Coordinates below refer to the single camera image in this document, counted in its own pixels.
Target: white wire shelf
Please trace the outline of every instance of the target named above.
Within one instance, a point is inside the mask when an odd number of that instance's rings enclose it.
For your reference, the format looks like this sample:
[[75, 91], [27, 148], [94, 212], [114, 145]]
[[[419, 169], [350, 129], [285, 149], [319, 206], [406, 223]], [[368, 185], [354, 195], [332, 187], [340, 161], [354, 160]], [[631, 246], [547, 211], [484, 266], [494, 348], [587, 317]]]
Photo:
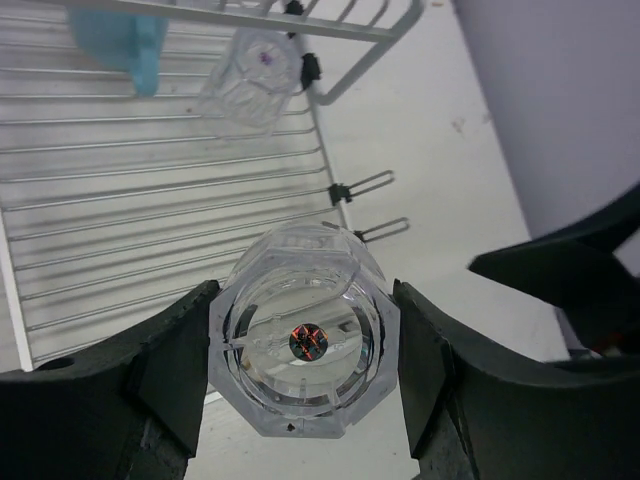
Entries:
[[[32, 0], [46, 4], [57, 4], [64, 6], [86, 7], [85, 0]], [[207, 9], [189, 8], [183, 6], [180, 0], [178, 5], [163, 5], [153, 2], [141, 2], [134, 0], [95, 0], [91, 2], [91, 8], [112, 10], [125, 13], [156, 15], [175, 20], [197, 22], [200, 24], [218, 25], [226, 27], [252, 27], [269, 30], [279, 30], [283, 32], [299, 33], [303, 35], [318, 35], [344, 40], [357, 40], [369, 42], [371, 48], [340, 78], [328, 91], [322, 92], [316, 86], [310, 91], [312, 100], [319, 105], [329, 105], [335, 102], [353, 83], [364, 75], [382, 56], [393, 47], [404, 35], [416, 24], [422, 16], [425, 8], [424, 0], [376, 0], [379, 7], [366, 19], [354, 20], [357, 23], [350, 23], [349, 20], [357, 11], [358, 3], [369, 3], [372, 0], [310, 0], [304, 8], [302, 15], [290, 15], [284, 13], [286, 0], [262, 0], [244, 2], [248, 6], [229, 4], [225, 0], [218, 2], [207, 2], [211, 5]], [[392, 20], [392, 24], [387, 27], [379, 25], [389, 16], [392, 4], [400, 4], [405, 10], [398, 18]], [[329, 18], [317, 16], [316, 13], [323, 10], [325, 5], [331, 5], [333, 12]], [[0, 15], [1, 18], [8, 18], [11, 15]], [[20, 17], [12, 16], [16, 21], [44, 21], [46, 23], [57, 24], [60, 19], [42, 19], [41, 17]], [[185, 28], [173, 27], [170, 30], [172, 35], [187, 36], [190, 38], [223, 38], [224, 33], [211, 33], [193, 31]], [[175, 55], [185, 53], [184, 50], [169, 49], [165, 55]]]
[[[125, 74], [75, 48], [63, 8], [12, 2], [0, 13], [0, 265], [24, 370], [148, 318], [204, 278], [223, 282], [273, 226], [353, 229], [345, 202], [329, 201], [339, 179], [306, 92], [269, 139], [240, 128], [222, 139], [222, 119], [192, 109], [229, 34], [181, 21], [171, 31], [159, 93], [138, 98]], [[382, 172], [353, 195], [391, 181]], [[402, 231], [406, 219], [381, 227]]]

